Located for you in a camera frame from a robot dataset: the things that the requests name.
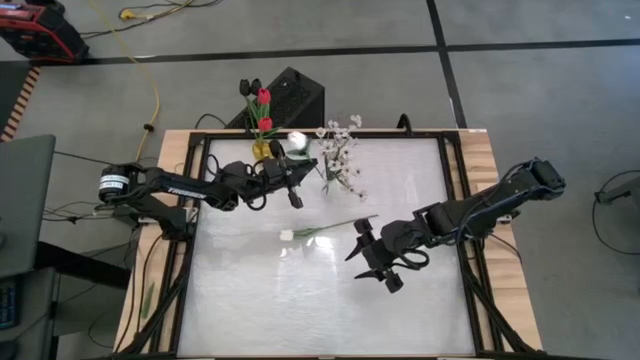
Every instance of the wooden table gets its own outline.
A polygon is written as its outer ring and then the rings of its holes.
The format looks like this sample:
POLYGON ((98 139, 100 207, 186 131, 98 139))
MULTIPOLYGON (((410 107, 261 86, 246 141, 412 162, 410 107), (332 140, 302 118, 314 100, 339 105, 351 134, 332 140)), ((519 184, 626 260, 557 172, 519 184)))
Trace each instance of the wooden table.
MULTIPOLYGON (((363 129, 368 132, 372 131, 398 131, 402 132, 402 129, 363 129)), ((489 135, 486 130, 450 130, 450 129, 428 129, 428 131, 438 132, 457 132, 460 139, 462 155, 464 157, 465 170, 468 177, 469 188, 471 193, 476 193, 487 187, 494 185, 499 179, 496 163, 493 157, 493 151, 491 149, 491 143, 489 141, 489 135)), ((169 172, 175 172, 182 174, 184 169, 185 158, 187 157, 187 149, 189 144, 189 138, 192 132, 207 132, 207 133, 241 133, 242 130, 171 130, 167 131, 162 143, 162 149, 158 160, 158 166, 169 172)), ((191 176, 196 178, 199 169, 199 162, 202 153, 202 145, 197 146, 195 149, 194 163, 192 164, 191 176)), ((449 154, 449 163, 451 167, 451 173, 453 178, 454 190, 456 198, 463 198, 462 183, 458 174, 457 162, 455 160, 453 146, 447 145, 447 152, 449 154)), ((158 199, 162 200, 168 205, 176 205, 178 198, 175 195, 157 194, 158 199)), ((498 225, 495 229, 495 234, 500 238, 506 240, 514 247, 516 246, 511 227, 509 225, 498 225)), ((155 291, 151 296, 149 316, 153 313, 159 298, 159 287, 162 282, 165 264, 167 261, 169 242, 160 241, 153 249, 153 252, 149 254, 151 245, 160 235, 160 228, 157 225, 148 225, 143 228, 140 241, 138 245, 137 257, 136 257, 136 271, 132 276, 135 276, 135 299, 132 300, 132 283, 129 283, 129 289, 127 291, 127 297, 120 319, 120 326, 118 328, 118 335, 116 337, 116 343, 120 341, 123 333, 126 329, 126 324, 129 319, 131 301, 133 304, 133 315, 131 317, 131 323, 128 330, 124 333, 124 340, 122 341, 121 349, 128 345, 132 339, 135 329, 138 327, 138 311, 140 309, 140 294, 148 294, 148 289, 151 284, 154 284, 155 291), (145 259, 149 257, 145 288, 142 289, 142 264, 145 259)), ((182 254, 186 249, 185 244, 179 244, 174 268, 171 269, 172 276, 176 276, 180 268, 182 261, 182 254)), ((540 337, 538 334, 538 328, 536 326, 533 310, 531 308, 531 302, 529 300, 529 293, 527 291, 527 285, 525 282, 522 267, 517 256, 513 253, 513 250, 509 249, 500 242, 488 239, 486 242, 486 248, 484 252, 486 258, 486 267, 489 274, 489 279, 493 291, 493 297, 496 306, 500 309, 504 317, 511 324, 511 326, 520 334, 525 342, 534 348, 540 349, 540 337)), ((475 267, 474 260, 472 260, 472 267, 475 267)), ((171 345, 171 330, 174 323, 175 316, 175 301, 167 312, 162 335, 159 342, 159 351, 169 351, 171 345)), ((491 341, 491 335, 489 330, 489 321, 482 308, 482 305, 477 302, 477 308, 479 312, 479 320, 481 325, 481 333, 486 350, 493 349, 491 341)), ((144 326, 146 319, 141 320, 140 327, 144 326)))

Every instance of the gray carpet floor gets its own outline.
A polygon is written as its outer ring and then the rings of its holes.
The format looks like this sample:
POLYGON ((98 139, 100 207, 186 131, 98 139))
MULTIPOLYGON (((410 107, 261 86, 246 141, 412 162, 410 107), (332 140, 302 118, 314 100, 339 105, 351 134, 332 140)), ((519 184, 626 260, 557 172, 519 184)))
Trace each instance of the gray carpet floor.
MULTIPOLYGON (((115 17, 126 2, 98 3, 120 26, 115 17)), ((79 31, 103 28, 85 1, 65 4, 79 31)), ((449 45, 640 38, 637 1, 436 4, 449 45)), ((228 0, 124 34, 141 56, 436 43, 424 0, 228 0)), ((94 57, 122 56, 109 36, 88 44, 94 57)), ((561 198, 527 204, 514 224, 545 349, 637 358, 640 258, 614 253, 597 241, 591 204, 610 176, 640 169, 640 46, 455 52, 450 58, 467 124, 489 130, 499 169, 539 156, 567 179, 561 198)), ((0 44, 0 61, 17 59, 0 44)), ((143 156, 157 157, 164 130, 192 128, 204 112, 231 119, 242 108, 240 78, 271 79, 287 66, 325 85, 327 118, 359 113, 367 127, 393 127, 407 113, 414 127, 456 127, 435 52, 159 62, 148 68, 159 86, 162 113, 143 156)), ((153 107, 153 93, 133 65, 45 67, 18 137, 52 133, 59 150, 128 161, 153 107)), ((56 157, 48 204, 96 200, 100 170, 97 164, 56 157)), ((640 225, 634 221, 639 214, 630 200, 597 210, 603 238, 640 251, 640 225)), ((111 220, 42 229, 44 239, 74 251, 120 244, 128 233, 111 220)), ((68 294, 87 286, 67 284, 63 281, 68 294)), ((105 298, 94 290, 74 302, 83 315, 73 325, 86 329, 110 308, 113 318, 121 302, 122 294, 105 298)), ((117 322, 112 320, 96 326, 95 337, 104 344, 113 343, 117 322)), ((106 353, 80 332, 62 338, 59 358, 106 353)))

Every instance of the keyboard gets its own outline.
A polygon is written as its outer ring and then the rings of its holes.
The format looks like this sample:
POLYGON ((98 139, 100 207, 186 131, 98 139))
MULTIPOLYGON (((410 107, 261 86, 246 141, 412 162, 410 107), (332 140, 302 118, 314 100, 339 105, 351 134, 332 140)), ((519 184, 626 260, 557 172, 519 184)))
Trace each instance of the keyboard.
POLYGON ((0 279, 0 329, 18 325, 17 285, 14 277, 0 279))

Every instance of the red tulip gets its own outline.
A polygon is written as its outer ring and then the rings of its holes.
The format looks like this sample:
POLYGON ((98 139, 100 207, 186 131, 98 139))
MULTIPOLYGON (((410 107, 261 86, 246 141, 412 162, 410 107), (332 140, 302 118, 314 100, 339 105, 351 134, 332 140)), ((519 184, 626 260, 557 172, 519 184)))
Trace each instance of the red tulip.
POLYGON ((262 105, 268 105, 271 102, 271 93, 269 90, 262 88, 258 90, 258 102, 262 105))
POLYGON ((261 132, 267 132, 273 129, 273 120, 271 120, 271 118, 260 119, 260 121, 258 121, 258 129, 260 129, 261 132))

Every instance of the table leg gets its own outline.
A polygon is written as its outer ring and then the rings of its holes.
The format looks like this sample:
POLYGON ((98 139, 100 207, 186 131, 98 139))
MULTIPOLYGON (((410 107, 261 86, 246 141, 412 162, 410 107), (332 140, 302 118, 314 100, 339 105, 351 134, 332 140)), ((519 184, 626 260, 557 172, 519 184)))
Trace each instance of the table leg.
POLYGON ((125 290, 131 277, 130 270, 40 241, 34 268, 38 270, 46 267, 53 267, 64 275, 125 290))

